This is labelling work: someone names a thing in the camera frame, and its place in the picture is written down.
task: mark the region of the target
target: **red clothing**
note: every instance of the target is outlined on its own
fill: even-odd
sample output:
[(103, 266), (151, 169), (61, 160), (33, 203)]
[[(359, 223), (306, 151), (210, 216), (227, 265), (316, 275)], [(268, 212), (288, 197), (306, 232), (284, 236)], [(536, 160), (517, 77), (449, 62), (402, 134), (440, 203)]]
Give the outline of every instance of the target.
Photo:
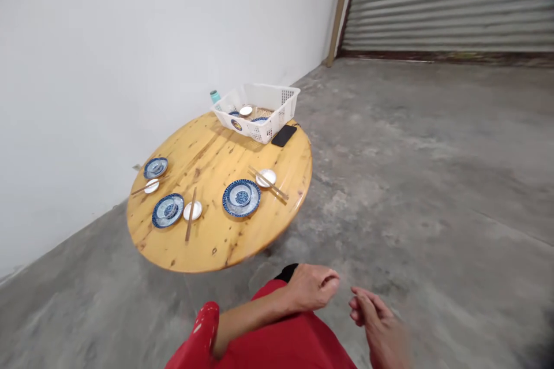
[[(252, 300), (287, 283), (271, 280)], [(206, 303), (189, 339), (176, 351), (166, 369), (355, 369), (348, 354), (327, 325), (313, 312), (285, 318), (246, 333), (227, 347), (222, 360), (211, 357), (219, 324), (219, 306)]]

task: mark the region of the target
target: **table top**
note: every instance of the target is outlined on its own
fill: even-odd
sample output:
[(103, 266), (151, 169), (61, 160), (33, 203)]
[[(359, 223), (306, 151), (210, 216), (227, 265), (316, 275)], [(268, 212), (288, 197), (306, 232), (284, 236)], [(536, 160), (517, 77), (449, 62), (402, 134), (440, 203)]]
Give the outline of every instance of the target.
[[(289, 226), (304, 202), (312, 179), (312, 146), (298, 130), (285, 147), (263, 145), (223, 127), (212, 113), (181, 127), (152, 154), (166, 157), (169, 178), (151, 193), (129, 197), (127, 224), (134, 245), (150, 262), (176, 272), (200, 273), (227, 268), (256, 255)], [(273, 189), (261, 187), (260, 205), (246, 217), (233, 217), (223, 209), (223, 192), (235, 180), (255, 177), (251, 165), (277, 174), (276, 186), (289, 195), (284, 201)], [(144, 187), (143, 170), (131, 193)], [(202, 215), (194, 222), (185, 243), (187, 222), (182, 217), (172, 226), (158, 229), (152, 223), (156, 203), (170, 193), (180, 193), (185, 204), (196, 199)]]

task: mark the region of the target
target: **white plastic basket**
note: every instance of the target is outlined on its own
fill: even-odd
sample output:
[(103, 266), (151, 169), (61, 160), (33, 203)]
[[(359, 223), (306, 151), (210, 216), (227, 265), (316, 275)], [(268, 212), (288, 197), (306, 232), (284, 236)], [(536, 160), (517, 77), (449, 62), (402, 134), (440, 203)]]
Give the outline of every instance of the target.
[[(245, 84), (233, 89), (212, 105), (211, 109), (223, 126), (267, 144), (294, 117), (299, 93), (300, 89), (289, 86)], [(247, 118), (238, 114), (229, 115), (247, 105), (253, 108), (252, 114)], [(263, 123), (252, 122), (262, 116), (268, 119)]]

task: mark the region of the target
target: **concrete floor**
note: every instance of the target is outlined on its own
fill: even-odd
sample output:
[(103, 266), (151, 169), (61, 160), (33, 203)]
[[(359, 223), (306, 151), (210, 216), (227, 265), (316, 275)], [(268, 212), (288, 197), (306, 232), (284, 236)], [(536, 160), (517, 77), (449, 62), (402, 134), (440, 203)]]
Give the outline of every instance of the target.
[(0, 367), (163, 367), (204, 302), (247, 301), (290, 262), (341, 274), (319, 315), (360, 368), (351, 284), (405, 320), (416, 367), (545, 363), (554, 71), (339, 60), (298, 86), (313, 179), (271, 257), (159, 269), (132, 245), (122, 203), (0, 287)]

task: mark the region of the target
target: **smartphone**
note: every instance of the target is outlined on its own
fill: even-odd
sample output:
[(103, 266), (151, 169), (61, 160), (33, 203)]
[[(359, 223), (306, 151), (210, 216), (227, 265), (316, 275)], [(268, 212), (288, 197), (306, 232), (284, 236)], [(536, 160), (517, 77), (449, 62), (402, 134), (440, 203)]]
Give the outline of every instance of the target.
[(275, 144), (279, 147), (285, 147), (285, 144), (290, 140), (297, 128), (290, 125), (285, 125), (281, 128), (281, 131), (271, 140), (271, 144)]

